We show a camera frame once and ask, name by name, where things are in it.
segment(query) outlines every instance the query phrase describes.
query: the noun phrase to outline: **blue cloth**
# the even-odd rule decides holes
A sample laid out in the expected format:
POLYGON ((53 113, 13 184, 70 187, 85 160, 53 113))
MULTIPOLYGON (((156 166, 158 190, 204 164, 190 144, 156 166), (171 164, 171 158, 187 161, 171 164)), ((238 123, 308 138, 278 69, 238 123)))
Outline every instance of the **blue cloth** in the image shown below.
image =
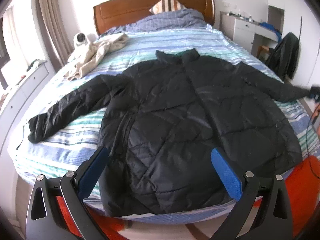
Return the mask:
POLYGON ((147 16, 135 23, 112 27, 99 38, 115 33, 123 32, 155 32, 178 28, 201 28, 206 29, 207 23, 203 15, 194 9, 182 9, 173 12, 163 12, 147 16))
POLYGON ((259 25, 261 25, 262 27, 265 27, 269 30, 272 30, 278 37, 278 42, 280 42, 282 40, 282 34, 280 31, 278 31, 276 28, 274 28, 274 26, 272 24, 269 24, 269 23, 259 23, 259 25))

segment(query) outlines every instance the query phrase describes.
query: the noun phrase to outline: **blue striped bedding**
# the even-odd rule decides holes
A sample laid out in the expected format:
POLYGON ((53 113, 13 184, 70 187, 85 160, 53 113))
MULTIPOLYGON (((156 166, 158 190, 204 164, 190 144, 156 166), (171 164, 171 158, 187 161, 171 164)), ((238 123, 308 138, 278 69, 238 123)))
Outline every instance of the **blue striped bedding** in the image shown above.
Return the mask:
MULTIPOLYGON (((52 78, 51 82, 37 96, 22 119, 22 124, 25 125, 24 140, 18 150, 10 151, 16 170, 24 180, 33 184, 39 174, 44 174, 48 178, 60 177, 68 170, 76 170, 84 160, 89 159, 96 149, 100 123, 105 108, 79 117, 54 136, 38 144, 32 144, 27 139, 29 133, 27 121, 29 118, 45 112, 64 95, 99 74, 116 75, 140 61, 155 59, 155 50, 177 53, 196 48, 201 55, 219 57, 233 64, 243 61, 268 76, 277 78, 262 62, 210 25, 207 25, 206 28, 197 29, 128 33, 128 36, 130 39, 125 48, 107 54, 98 67, 83 79, 72 82, 64 81, 63 75, 67 71, 67 65, 52 78)), ((305 158, 307 155, 307 130, 309 152, 319 157, 319 140, 312 126, 307 129, 309 117, 301 103, 298 101, 276 103, 292 125, 299 139, 303 157, 305 158)), ((287 177, 289 174, 290 171, 286 172, 284 176, 287 177)), ((98 184, 91 196, 85 199, 85 203, 103 213, 98 184)), ((161 224, 192 223, 230 212, 234 203, 234 201, 231 201, 223 205, 192 212, 132 215, 125 218, 161 224)))

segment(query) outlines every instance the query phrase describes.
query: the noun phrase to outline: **metal screw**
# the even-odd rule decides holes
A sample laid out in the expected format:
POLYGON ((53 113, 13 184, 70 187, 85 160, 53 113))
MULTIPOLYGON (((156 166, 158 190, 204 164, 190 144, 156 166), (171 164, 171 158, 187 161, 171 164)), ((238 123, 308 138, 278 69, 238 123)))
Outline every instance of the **metal screw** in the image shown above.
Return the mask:
POLYGON ((282 178, 282 176, 281 176, 280 174, 277 174, 277 175, 276 175, 276 179, 277 179, 277 180, 283 180, 283 178, 282 178))
POLYGON ((68 178, 71 178, 74 174, 75 174, 74 171, 68 171, 68 172, 66 173, 66 176, 67 176, 68 178))
POLYGON ((253 172, 252 171, 247 171, 245 173, 245 175, 248 177, 248 178, 252 178, 253 177, 253 172))
POLYGON ((38 177, 37 177, 37 180, 43 180, 44 176, 42 174, 40 174, 38 177))

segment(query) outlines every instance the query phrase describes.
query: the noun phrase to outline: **wooden chair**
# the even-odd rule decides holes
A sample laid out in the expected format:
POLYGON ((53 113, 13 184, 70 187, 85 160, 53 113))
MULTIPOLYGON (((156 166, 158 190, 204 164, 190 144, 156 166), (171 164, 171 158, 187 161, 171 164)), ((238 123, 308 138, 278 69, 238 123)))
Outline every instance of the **wooden chair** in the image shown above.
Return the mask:
POLYGON ((270 48, 268 47, 268 46, 259 46, 259 48, 258 48, 258 52, 257 52, 257 59, 259 59, 259 56, 260 56, 260 53, 261 52, 265 52, 265 53, 267 53, 268 55, 270 55, 271 54, 271 52, 269 51, 270 50, 270 48))

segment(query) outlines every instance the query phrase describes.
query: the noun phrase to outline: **jacket sleeve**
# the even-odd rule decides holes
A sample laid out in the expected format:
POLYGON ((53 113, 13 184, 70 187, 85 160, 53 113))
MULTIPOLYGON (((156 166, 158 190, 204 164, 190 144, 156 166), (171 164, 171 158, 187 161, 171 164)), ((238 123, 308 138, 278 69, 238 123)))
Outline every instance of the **jacket sleeve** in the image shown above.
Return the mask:
POLYGON ((240 75, 248 85, 257 87, 279 102, 290 102, 303 97, 312 97, 310 90, 282 83, 243 62, 235 66, 235 74, 240 75))
POLYGON ((32 143, 40 142, 81 115, 107 106, 120 89, 124 87, 124 76, 99 75, 78 89, 65 95, 43 114, 29 120, 32 143))

